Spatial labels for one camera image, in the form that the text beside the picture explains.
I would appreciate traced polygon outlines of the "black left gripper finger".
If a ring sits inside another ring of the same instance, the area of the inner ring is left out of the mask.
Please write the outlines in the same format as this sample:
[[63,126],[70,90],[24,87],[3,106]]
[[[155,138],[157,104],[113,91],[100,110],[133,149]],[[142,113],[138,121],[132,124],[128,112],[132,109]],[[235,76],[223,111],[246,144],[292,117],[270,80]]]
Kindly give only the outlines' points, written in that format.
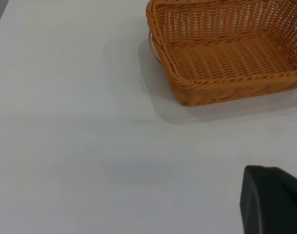
[[246,234],[297,234],[297,178],[278,167],[246,166],[240,209]]

